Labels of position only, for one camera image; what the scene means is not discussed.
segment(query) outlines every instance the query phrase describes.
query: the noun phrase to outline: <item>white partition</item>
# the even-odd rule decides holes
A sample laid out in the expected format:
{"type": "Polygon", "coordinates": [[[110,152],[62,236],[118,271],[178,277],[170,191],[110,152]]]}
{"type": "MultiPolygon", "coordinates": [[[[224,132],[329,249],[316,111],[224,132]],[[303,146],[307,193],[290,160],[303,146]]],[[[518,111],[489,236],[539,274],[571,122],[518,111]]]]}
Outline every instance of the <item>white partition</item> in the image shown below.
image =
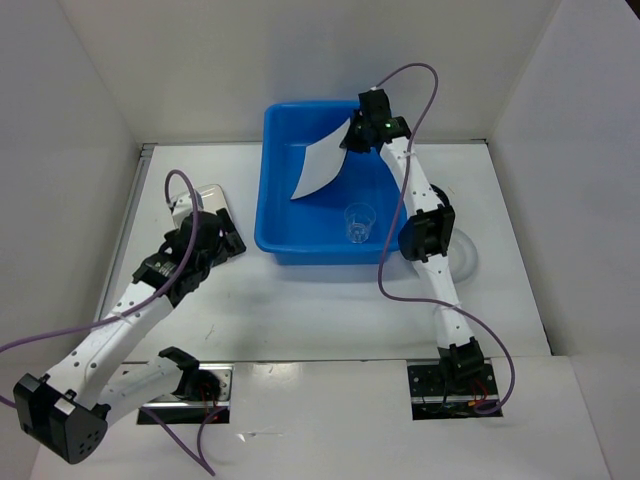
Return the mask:
{"type": "MultiPolygon", "coordinates": [[[[55,2],[2,2],[0,39],[4,344],[93,319],[137,148],[55,2]]],[[[1,361],[57,361],[75,340],[1,361]]]]}
{"type": "MultiPolygon", "coordinates": [[[[429,61],[420,139],[485,138],[557,0],[60,0],[138,141],[259,140],[272,103],[429,61]]],[[[427,73],[389,84],[413,121],[427,73]]]]}
{"type": "Polygon", "coordinates": [[[640,21],[565,0],[489,143],[540,314],[616,479],[638,478],[640,21]]]}

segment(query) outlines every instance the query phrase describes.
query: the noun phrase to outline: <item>white tabletop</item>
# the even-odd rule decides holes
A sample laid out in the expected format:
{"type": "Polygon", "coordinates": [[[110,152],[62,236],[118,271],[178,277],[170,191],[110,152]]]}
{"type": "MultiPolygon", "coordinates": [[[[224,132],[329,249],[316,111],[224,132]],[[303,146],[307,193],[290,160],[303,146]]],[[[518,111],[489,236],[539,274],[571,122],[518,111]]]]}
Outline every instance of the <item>white tabletop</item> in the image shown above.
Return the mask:
{"type": "MultiPolygon", "coordinates": [[[[504,392],[506,361],[494,366],[504,392]]],[[[238,364],[230,423],[206,427],[203,450],[221,480],[608,479],[569,360],[516,370],[504,418],[412,421],[403,361],[238,364]]],[[[40,448],[31,480],[211,478],[135,419],[78,465],[40,448]]],[[[174,430],[195,448],[196,425],[174,430]]]]}
{"type": "MultiPolygon", "coordinates": [[[[514,355],[549,355],[500,187],[485,145],[419,145],[419,161],[456,210],[456,226],[476,243],[480,265],[458,285],[463,306],[484,319],[514,355]]],[[[141,260],[173,228],[163,199],[172,168],[195,186],[222,186],[247,252],[216,267],[200,288],[130,355],[148,361],[177,346],[208,361],[304,361],[437,357],[431,308],[384,299],[376,266],[280,266],[254,242],[261,145],[156,147],[149,161],[130,235],[116,262],[106,310],[141,260]]],[[[172,192],[182,186],[176,180],[172,192]]],[[[411,266],[394,254],[388,290],[422,295],[411,266]]],[[[471,325],[486,356],[501,356],[471,325]]]]}

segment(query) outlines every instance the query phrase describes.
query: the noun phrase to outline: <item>white paper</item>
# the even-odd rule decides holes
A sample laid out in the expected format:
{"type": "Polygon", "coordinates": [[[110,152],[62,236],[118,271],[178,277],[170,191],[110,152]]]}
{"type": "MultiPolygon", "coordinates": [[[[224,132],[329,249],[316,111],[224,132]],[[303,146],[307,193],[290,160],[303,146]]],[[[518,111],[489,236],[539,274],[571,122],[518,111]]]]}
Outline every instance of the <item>white paper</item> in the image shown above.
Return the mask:
{"type": "Polygon", "coordinates": [[[350,123],[351,120],[347,120],[322,140],[307,147],[302,173],[291,200],[317,192],[338,176],[347,156],[347,150],[340,148],[340,143],[344,140],[350,123]]]}

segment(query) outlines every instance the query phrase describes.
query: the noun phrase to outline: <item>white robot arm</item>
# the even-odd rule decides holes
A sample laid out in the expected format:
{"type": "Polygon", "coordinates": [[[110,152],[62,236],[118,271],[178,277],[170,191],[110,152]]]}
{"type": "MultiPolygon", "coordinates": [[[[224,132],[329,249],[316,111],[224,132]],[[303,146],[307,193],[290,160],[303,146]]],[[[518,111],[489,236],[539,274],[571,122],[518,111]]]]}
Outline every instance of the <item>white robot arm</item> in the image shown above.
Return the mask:
{"type": "Polygon", "coordinates": [[[195,247],[180,276],[164,295],[125,316],[165,285],[188,250],[192,211],[174,206],[172,213],[180,228],[167,233],[160,250],[142,262],[108,315],[121,320],[96,328],[46,374],[26,374],[13,389],[22,430],[71,464],[91,455],[109,426],[147,401],[166,393],[190,398],[202,385],[214,390],[209,392],[214,398],[220,393],[218,379],[175,347],[107,383],[134,347],[198,288],[211,268],[246,250],[226,208],[215,214],[199,211],[195,247]]]}
{"type": "MultiPolygon", "coordinates": [[[[360,109],[354,112],[340,147],[356,153],[375,148],[391,171],[398,188],[404,182],[411,132],[402,117],[392,117],[389,99],[382,89],[361,93],[360,109]]],[[[418,272],[428,295],[459,305],[447,256],[455,212],[433,188],[417,161],[411,162],[404,196],[407,223],[398,235],[403,257],[418,272]]],[[[445,381],[467,382],[477,375],[484,357],[464,316],[452,308],[435,310],[436,341],[445,381]]]]}

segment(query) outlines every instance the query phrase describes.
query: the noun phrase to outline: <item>blue plastic bin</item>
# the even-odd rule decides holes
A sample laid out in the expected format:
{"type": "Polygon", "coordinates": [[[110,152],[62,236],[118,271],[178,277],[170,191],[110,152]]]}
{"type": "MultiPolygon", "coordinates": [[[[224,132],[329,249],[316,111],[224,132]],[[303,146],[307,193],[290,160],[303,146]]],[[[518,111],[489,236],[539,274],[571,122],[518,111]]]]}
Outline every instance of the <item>blue plastic bin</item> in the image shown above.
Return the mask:
{"type": "MultiPolygon", "coordinates": [[[[377,153],[349,153],[338,177],[307,197],[291,200],[304,162],[305,147],[338,128],[357,102],[300,102],[271,106],[265,113],[255,241],[285,265],[375,264],[400,195],[377,153]],[[364,202],[376,211],[365,243],[346,236],[344,210],[364,202]]],[[[395,238],[406,221],[398,222],[395,238]]],[[[397,241],[390,251],[398,249],[397,241]]]]}

